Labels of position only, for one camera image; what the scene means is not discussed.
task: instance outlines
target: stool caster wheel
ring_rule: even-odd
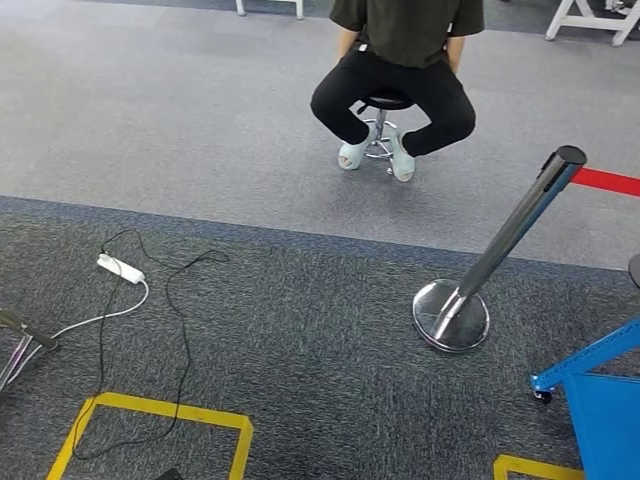
[[[551,403],[551,399],[552,398],[550,392],[535,392],[534,395],[537,399],[541,401],[543,405],[549,405]]]

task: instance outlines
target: metal frame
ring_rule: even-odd
[[[569,9],[574,2],[578,6],[582,16],[568,15]],[[613,0],[608,1],[607,8],[614,9],[615,5]],[[562,0],[546,31],[546,38],[548,41],[555,39],[558,30],[562,26],[614,30],[617,33],[611,41],[611,45],[619,47],[626,40],[626,37],[638,23],[638,20],[640,20],[640,0],[636,0],[633,8],[629,12],[629,15],[623,19],[596,17],[593,14],[593,10],[589,6],[587,0]]]
[[[616,358],[633,348],[640,347],[640,317],[631,320],[606,337],[592,343],[546,369],[531,376],[531,385],[536,396],[552,392],[571,375],[586,373],[592,368]]]
[[[395,123],[389,122],[386,119],[387,115],[386,110],[379,109],[378,114],[374,119],[365,120],[365,123],[372,124],[376,127],[376,131],[377,132],[376,138],[371,142],[368,147],[367,147],[368,151],[365,152],[365,156],[367,158],[371,158],[374,160],[389,160],[391,161],[393,159],[393,152],[390,151],[386,147],[386,144],[391,142],[391,138],[385,137],[384,131],[385,128],[390,128],[393,131],[398,129],[398,126]],[[378,148],[382,153],[376,154],[372,153],[371,151],[371,148]],[[389,175],[393,175],[393,170],[391,167],[389,167],[386,170],[386,173]]]
[[[16,369],[20,367],[32,340],[35,340],[48,350],[55,350],[59,346],[57,340],[30,327],[18,316],[8,310],[0,309],[0,325],[21,336],[20,342],[11,353],[9,361],[0,373],[0,392],[9,383]]]
[[[274,2],[292,2],[296,4],[296,17],[298,20],[302,20],[304,18],[304,7],[303,6],[303,0],[271,0]],[[243,0],[235,0],[235,8],[238,10],[238,15],[241,17],[244,17],[247,15],[247,12],[245,10],[245,3]]]

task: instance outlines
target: dark gray carpet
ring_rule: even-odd
[[[470,255],[191,220],[0,198],[0,304],[48,331],[104,308],[113,278],[95,265],[102,241],[137,226],[148,250],[183,264],[215,247],[174,286],[188,314],[193,366],[185,403],[251,417],[247,479],[474,479],[500,453],[579,467],[562,394],[532,398],[528,375],[640,310],[623,272],[509,260],[484,290],[491,336],[463,356],[437,353],[414,329],[413,295],[459,278]],[[143,269],[149,302],[107,321],[106,389],[173,401],[184,365],[170,273],[137,242],[111,248]],[[115,308],[141,287],[125,286]],[[3,359],[8,332],[0,331]],[[0,397],[2,478],[44,478],[97,379],[97,327],[63,338]],[[640,374],[629,355],[606,371]],[[100,410],[82,452],[162,432],[168,419]],[[65,479],[224,479],[236,435],[180,422],[166,439],[72,460]]]

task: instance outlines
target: stanchion base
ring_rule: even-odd
[[[489,312],[479,295],[474,295],[447,328],[435,338],[440,311],[456,291],[457,282],[435,280],[414,298],[414,321],[425,340],[445,352],[460,353],[477,346],[489,331]]]

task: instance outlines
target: white chair leg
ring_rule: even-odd
[[[558,33],[558,30],[560,29],[560,26],[562,23],[562,20],[569,13],[569,9],[571,8],[571,4],[574,3],[574,0],[562,0],[562,3],[558,7],[558,10],[554,15],[553,20],[551,21],[551,25],[549,26],[549,29],[546,31],[546,36],[545,37],[546,40],[551,41],[555,38],[555,35]]]
[[[589,3],[587,3],[586,0],[576,0],[576,4],[578,6],[583,17],[592,18],[595,16],[593,14],[593,10],[592,10],[591,7],[589,6]]]
[[[611,42],[611,45],[614,47],[620,47],[622,45],[625,40],[626,40],[626,37],[631,33],[633,27],[638,23],[638,20],[640,20],[640,0],[636,0],[635,5],[629,12],[629,15],[627,15],[625,20],[624,28],[614,35],[614,40]]]
[[[240,15],[241,17],[247,15],[247,12],[245,11],[245,4],[242,0],[235,0],[235,7],[238,9],[238,15]]]

